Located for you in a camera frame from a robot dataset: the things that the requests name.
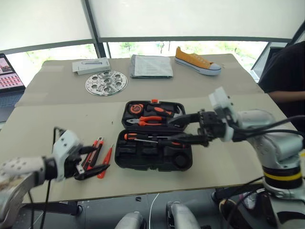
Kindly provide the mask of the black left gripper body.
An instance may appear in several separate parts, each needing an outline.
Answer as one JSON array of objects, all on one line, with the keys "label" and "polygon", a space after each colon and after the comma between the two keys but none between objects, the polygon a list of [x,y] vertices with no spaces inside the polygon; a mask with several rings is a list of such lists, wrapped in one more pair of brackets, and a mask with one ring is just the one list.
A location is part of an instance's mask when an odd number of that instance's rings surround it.
[{"label": "black left gripper body", "polygon": [[83,167],[81,166],[82,146],[73,149],[68,155],[64,162],[64,177],[71,178],[74,176],[80,176],[84,173]]}]

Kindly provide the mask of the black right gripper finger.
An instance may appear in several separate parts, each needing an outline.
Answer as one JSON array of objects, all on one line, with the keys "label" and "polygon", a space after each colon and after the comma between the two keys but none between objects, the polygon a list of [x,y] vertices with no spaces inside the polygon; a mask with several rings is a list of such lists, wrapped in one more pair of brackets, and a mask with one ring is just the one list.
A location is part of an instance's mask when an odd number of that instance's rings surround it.
[{"label": "black right gripper finger", "polygon": [[186,147],[188,145],[202,145],[208,147],[210,137],[208,135],[192,135],[192,134],[178,134],[161,139],[158,141],[163,146],[171,147]]},{"label": "black right gripper finger", "polygon": [[199,123],[203,124],[203,119],[200,112],[193,113],[193,114],[184,114],[177,116],[171,120],[168,121],[168,125],[174,125],[174,126],[187,126],[190,123]]}]

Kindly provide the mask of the red black utility knife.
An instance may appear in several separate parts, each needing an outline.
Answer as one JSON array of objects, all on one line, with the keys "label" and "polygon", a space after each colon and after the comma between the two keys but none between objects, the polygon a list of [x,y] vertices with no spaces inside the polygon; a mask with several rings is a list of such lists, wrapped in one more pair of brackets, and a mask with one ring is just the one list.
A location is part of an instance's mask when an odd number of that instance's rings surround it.
[{"label": "red black utility knife", "polygon": [[90,152],[81,164],[85,171],[90,170],[95,166],[103,146],[103,137],[99,137],[97,140],[95,140],[92,146],[95,148],[95,150]]}]

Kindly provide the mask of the red tester pen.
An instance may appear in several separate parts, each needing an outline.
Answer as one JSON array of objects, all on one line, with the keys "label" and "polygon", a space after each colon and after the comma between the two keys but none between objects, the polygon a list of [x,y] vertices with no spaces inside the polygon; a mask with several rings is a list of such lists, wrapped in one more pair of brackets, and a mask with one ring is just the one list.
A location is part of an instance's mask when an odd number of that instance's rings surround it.
[{"label": "red tester pen", "polygon": [[[104,160],[103,160],[103,164],[109,165],[110,164],[110,160],[111,160],[111,156],[112,156],[112,150],[113,150],[113,146],[114,144],[112,144],[112,146],[109,148],[107,155],[105,156]],[[98,179],[103,179],[105,176],[106,171],[102,171],[97,175]]]}]

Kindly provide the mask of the black orange long screwdriver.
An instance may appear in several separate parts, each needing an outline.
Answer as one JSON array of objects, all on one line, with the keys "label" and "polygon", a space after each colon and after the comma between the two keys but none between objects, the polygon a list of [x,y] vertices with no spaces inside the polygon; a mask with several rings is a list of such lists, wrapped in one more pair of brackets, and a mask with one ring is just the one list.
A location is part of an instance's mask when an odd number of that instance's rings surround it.
[{"label": "black orange long screwdriver", "polygon": [[152,141],[152,140],[144,140],[144,139],[134,139],[134,141],[140,141],[140,142],[147,142],[147,143],[156,143],[161,146],[170,146],[170,147],[176,147],[176,148],[186,148],[185,144],[172,142],[169,140],[158,140],[158,141]]}]

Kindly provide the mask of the black plastic tool case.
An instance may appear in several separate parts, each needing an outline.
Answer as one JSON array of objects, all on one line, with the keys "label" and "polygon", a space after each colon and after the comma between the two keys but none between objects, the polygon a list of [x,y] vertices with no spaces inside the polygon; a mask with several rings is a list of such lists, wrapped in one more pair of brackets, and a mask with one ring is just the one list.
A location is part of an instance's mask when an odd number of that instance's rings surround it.
[{"label": "black plastic tool case", "polygon": [[[143,113],[140,115],[130,114],[128,109],[132,104],[143,104]],[[146,111],[146,106],[154,105],[174,112],[173,117],[165,117],[167,121],[163,126],[138,126],[127,123],[126,120],[140,118],[141,116],[160,116],[156,112]],[[166,102],[159,100],[150,101],[129,101],[125,105],[122,116],[124,129],[119,133],[114,160],[121,168],[135,170],[159,170],[159,171],[186,171],[193,164],[192,148],[176,148],[161,146],[156,143],[147,143],[134,140],[124,140],[124,135],[129,133],[153,135],[153,136],[173,136],[184,133],[186,126],[168,125],[168,121],[185,114],[185,108],[181,103]]]}]

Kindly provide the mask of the orange black tape measure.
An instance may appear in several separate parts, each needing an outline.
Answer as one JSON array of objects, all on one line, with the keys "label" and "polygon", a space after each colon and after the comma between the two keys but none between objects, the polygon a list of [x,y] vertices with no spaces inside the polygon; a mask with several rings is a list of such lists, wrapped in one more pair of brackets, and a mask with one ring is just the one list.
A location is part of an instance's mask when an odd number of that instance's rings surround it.
[{"label": "orange black tape measure", "polygon": [[132,104],[129,107],[128,111],[132,115],[141,115],[143,113],[143,108],[144,108],[143,104]]}]

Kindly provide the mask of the yellow canvas sneaker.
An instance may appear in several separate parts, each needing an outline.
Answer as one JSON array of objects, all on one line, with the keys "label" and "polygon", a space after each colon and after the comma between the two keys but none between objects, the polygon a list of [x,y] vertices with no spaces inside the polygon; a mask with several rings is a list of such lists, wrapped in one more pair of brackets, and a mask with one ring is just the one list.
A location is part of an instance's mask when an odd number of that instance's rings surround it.
[{"label": "yellow canvas sneaker", "polygon": [[198,54],[183,52],[180,46],[176,48],[175,61],[178,64],[192,68],[200,74],[208,76],[219,75],[222,70],[220,65],[210,62]]}]

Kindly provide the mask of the grey folded packet in plastic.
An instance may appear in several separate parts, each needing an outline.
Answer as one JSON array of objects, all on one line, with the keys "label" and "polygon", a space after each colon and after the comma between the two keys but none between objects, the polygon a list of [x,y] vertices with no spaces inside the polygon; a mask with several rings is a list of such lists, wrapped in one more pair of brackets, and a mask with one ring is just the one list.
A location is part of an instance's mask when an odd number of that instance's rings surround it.
[{"label": "grey folded packet in plastic", "polygon": [[173,77],[171,59],[164,56],[132,55],[130,77],[134,79],[170,79]]}]

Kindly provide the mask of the grey rounded robot leg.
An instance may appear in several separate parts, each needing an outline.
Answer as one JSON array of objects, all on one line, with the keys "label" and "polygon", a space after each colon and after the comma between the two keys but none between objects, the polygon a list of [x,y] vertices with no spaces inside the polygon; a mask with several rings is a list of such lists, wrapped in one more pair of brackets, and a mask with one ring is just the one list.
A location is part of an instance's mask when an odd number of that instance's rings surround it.
[{"label": "grey rounded robot leg", "polygon": [[138,211],[127,213],[117,223],[114,229],[146,229],[147,223]]},{"label": "grey rounded robot leg", "polygon": [[167,229],[201,229],[190,209],[178,201],[166,204]]}]

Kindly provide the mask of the white cardboard box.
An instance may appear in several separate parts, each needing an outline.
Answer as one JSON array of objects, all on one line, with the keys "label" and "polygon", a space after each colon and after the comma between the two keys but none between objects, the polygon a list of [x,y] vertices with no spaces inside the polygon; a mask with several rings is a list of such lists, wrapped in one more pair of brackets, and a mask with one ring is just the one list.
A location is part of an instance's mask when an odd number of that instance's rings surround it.
[{"label": "white cardboard box", "polygon": [[72,63],[72,72],[78,75],[111,70],[108,58],[87,59]]}]

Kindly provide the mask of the person in black shirt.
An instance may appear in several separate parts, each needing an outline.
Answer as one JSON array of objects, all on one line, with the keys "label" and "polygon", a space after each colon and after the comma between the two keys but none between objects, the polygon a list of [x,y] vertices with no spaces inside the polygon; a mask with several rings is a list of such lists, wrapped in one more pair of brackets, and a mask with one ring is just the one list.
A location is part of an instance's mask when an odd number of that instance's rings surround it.
[{"label": "person in black shirt", "polygon": [[[266,94],[305,91],[305,41],[277,52],[266,65],[258,85]],[[276,104],[286,117],[305,115],[305,100]]]}]

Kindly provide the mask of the open laptop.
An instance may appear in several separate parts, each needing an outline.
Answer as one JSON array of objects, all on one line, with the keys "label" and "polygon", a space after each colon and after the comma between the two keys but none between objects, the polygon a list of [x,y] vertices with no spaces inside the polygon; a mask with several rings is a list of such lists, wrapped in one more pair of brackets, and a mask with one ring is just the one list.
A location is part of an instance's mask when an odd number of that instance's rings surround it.
[{"label": "open laptop", "polygon": [[0,123],[8,120],[25,89],[6,55],[0,53]]}]

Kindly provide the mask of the orange handled pliers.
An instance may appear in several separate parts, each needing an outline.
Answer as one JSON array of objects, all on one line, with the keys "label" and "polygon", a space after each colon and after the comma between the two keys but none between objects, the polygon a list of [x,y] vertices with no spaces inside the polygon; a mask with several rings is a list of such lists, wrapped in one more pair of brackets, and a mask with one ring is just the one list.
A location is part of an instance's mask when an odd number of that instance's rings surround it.
[{"label": "orange handled pliers", "polygon": [[167,119],[162,116],[141,116],[126,120],[127,123],[137,124],[138,126],[163,126]]}]

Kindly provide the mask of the black table frame bar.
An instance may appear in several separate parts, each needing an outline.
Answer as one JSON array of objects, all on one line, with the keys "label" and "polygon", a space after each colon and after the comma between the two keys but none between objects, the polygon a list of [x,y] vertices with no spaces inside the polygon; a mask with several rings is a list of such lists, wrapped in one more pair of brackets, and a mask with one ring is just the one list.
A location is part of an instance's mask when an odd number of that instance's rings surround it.
[{"label": "black table frame bar", "polygon": [[[43,211],[45,208],[45,203],[28,203],[23,204],[22,207]],[[78,201],[49,202],[46,207],[46,212],[78,216],[83,212],[83,207],[78,204]]]}]

